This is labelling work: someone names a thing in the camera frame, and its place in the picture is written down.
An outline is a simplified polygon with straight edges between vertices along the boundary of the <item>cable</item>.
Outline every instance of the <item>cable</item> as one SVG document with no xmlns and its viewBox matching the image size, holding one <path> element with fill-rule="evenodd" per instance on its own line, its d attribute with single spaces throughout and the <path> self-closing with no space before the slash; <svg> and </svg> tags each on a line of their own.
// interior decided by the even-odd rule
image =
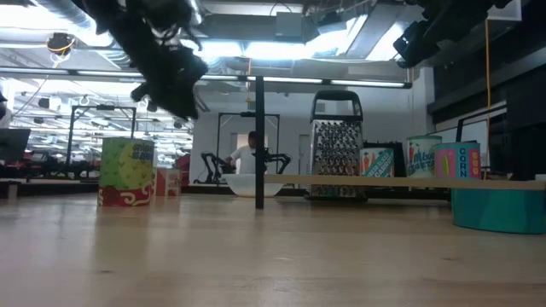
<svg viewBox="0 0 546 307">
<path fill-rule="evenodd" d="M 25 102 L 25 104 L 23 105 L 23 107 L 21 107 L 17 112 L 15 112 L 14 114 L 11 115 L 11 118 L 9 120 L 12 120 L 17 114 L 25 111 L 26 107 L 28 107 L 32 100 L 36 97 L 36 95 L 40 92 L 40 90 L 44 87 L 44 84 L 48 81 L 49 79 L 49 75 L 47 75 L 44 79 L 44 81 L 42 82 L 42 84 L 40 84 L 40 86 L 38 87 L 38 89 L 36 90 L 36 92 L 34 92 L 34 94 L 32 95 L 31 99 L 29 99 L 27 102 Z"/>
<path fill-rule="evenodd" d="M 287 8 L 287 9 L 290 11 L 290 13 L 292 13 L 292 9 L 291 9 L 289 6 L 287 6 L 285 3 L 281 3 L 281 2 L 278 2 L 278 1 L 277 1 L 277 2 L 275 2 L 275 4 L 273 4 L 273 6 L 271 7 L 270 16 L 273 14 L 273 9 L 274 9 L 278 4 L 282 4 L 285 8 Z"/>
<path fill-rule="evenodd" d="M 485 166 L 489 164 L 489 130 L 491 124 L 491 55 L 489 44 L 489 21 L 485 21 L 485 80 L 487 83 L 487 143 L 485 144 Z M 487 168 L 485 168 L 484 180 L 487 179 Z"/>
<path fill-rule="evenodd" d="M 50 38 L 48 38 L 48 40 L 45 41 L 45 45 L 47 46 L 48 43 L 50 41 Z M 73 38 L 72 42 L 70 42 L 68 45 L 64 46 L 64 47 L 61 47 L 59 49 L 52 49 L 50 47 L 48 47 L 48 50 L 51 51 L 51 52 L 61 52 L 61 51 L 66 51 L 67 49 L 69 49 L 70 47 L 72 47 L 74 45 L 74 43 L 76 42 L 76 38 Z"/>
</svg>

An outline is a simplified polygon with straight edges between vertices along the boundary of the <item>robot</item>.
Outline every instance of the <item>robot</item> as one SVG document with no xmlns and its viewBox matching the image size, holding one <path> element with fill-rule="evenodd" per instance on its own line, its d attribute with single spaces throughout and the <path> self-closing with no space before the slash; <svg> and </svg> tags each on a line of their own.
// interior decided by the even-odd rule
<svg viewBox="0 0 546 307">
<path fill-rule="evenodd" d="M 223 159 L 220 159 L 219 157 L 214 155 L 214 153 L 208 153 L 208 152 L 201 153 L 201 158 L 205 162 L 205 167 L 208 174 L 206 175 L 206 180 L 204 182 L 200 181 L 199 179 L 195 179 L 194 183 L 221 184 L 223 183 L 222 181 L 223 174 L 235 174 L 235 167 L 227 163 Z M 209 164 L 209 160 L 211 161 L 210 163 L 214 167 L 214 171 L 212 170 L 211 165 Z M 279 154 L 270 153 L 269 149 L 266 148 L 264 161 L 266 163 L 266 168 L 268 163 L 277 162 L 277 161 L 281 162 L 281 168 L 279 168 L 279 170 L 277 171 L 277 174 L 281 175 L 284 172 L 284 169 L 286 169 L 287 166 L 292 161 L 292 158 L 290 158 L 290 156 L 284 153 L 279 153 Z"/>
<path fill-rule="evenodd" d="M 191 32 L 192 7 L 184 0 L 73 0 L 97 23 L 99 33 L 109 31 L 131 58 L 146 82 L 131 98 L 151 99 L 182 119 L 197 119 L 193 88 L 208 70 L 205 62 L 184 47 L 178 35 Z"/>
<path fill-rule="evenodd" d="M 398 65 L 411 68 L 436 55 L 438 43 L 445 39 L 457 42 L 487 18 L 493 6 L 503 9 L 512 0 L 405 0 L 425 10 L 425 20 L 412 23 L 393 46 L 402 56 Z"/>
</svg>

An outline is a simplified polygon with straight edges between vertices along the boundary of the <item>ceiling pipe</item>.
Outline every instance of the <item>ceiling pipe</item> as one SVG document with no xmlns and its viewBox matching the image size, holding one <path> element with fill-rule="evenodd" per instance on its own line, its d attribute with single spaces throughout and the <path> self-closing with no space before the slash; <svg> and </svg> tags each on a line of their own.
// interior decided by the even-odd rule
<svg viewBox="0 0 546 307">
<path fill-rule="evenodd" d="M 74 25 L 75 35 L 84 43 L 92 46 L 118 47 L 109 33 L 96 35 L 96 23 L 83 10 L 71 0 L 31 0 L 34 4 L 47 9 L 57 18 L 66 20 Z M 129 68 L 131 60 L 122 51 L 100 52 L 107 60 L 115 66 L 124 69 Z"/>
</svg>

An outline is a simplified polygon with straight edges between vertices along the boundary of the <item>metal frame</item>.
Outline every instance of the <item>metal frame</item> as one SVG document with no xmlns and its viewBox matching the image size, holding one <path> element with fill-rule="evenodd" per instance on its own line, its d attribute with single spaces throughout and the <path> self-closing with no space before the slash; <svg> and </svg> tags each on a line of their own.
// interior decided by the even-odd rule
<svg viewBox="0 0 546 307">
<path fill-rule="evenodd" d="M 500 111 L 500 110 L 503 110 L 503 109 L 507 108 L 507 106 L 508 105 L 503 105 L 503 106 L 500 106 L 500 107 L 494 107 L 494 108 L 492 108 L 490 110 L 486 110 L 484 112 L 480 112 L 480 113 L 476 113 L 476 114 L 467 116 L 464 119 L 459 119 L 459 121 L 457 122 L 457 134 L 456 134 L 455 142 L 460 142 L 461 139 L 462 139 L 462 128 L 464 128 L 464 121 L 465 120 L 475 119 L 477 117 L 480 117 L 482 115 L 486 115 L 488 113 L 493 113 L 493 112 L 496 112 L 496 111 Z"/>
<path fill-rule="evenodd" d="M 78 109 L 84 109 L 84 111 L 76 117 L 76 111 Z M 135 125 L 137 123 L 137 108 L 136 107 L 115 107 L 108 105 L 98 105 L 98 106 L 72 106 L 72 113 L 70 114 L 70 129 L 68 130 L 68 146 L 67 146 L 67 162 L 66 166 L 70 166 L 70 161 L 72 159 L 72 139 L 74 135 L 74 123 L 81 118 L 85 112 L 90 109 L 96 109 L 98 111 L 113 111 L 113 110 L 131 110 L 133 112 L 133 117 L 131 120 L 131 138 L 135 136 Z"/>
<path fill-rule="evenodd" d="M 218 157 L 220 155 L 220 128 L 221 128 L 221 121 L 222 117 L 224 115 L 238 115 L 243 118 L 256 118 L 256 113 L 252 112 L 241 112 L 241 113 L 231 113 L 231 112 L 221 112 L 218 114 L 218 122 L 217 122 L 217 130 L 216 130 L 216 156 Z M 281 131 L 281 115 L 280 114 L 264 114 L 264 116 L 271 116 L 276 118 L 276 154 L 279 154 L 279 137 L 280 137 L 280 131 Z M 276 169 L 279 169 L 279 161 L 276 162 Z"/>
</svg>

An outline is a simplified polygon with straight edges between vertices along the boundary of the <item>wooden board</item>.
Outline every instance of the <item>wooden board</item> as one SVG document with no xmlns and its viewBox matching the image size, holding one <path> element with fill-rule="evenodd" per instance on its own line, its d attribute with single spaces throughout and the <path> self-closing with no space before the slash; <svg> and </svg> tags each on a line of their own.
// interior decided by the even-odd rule
<svg viewBox="0 0 546 307">
<path fill-rule="evenodd" d="M 455 227 L 435 203 L 0 200 L 0 306 L 546 306 L 545 236 Z"/>
<path fill-rule="evenodd" d="M 299 176 L 265 175 L 268 183 L 294 183 L 319 185 L 347 185 L 370 187 L 412 187 L 412 188 L 474 188 L 508 190 L 546 190 L 546 182 L 493 181 L 463 179 L 414 179 L 414 178 L 373 178 L 348 176 Z"/>
</svg>

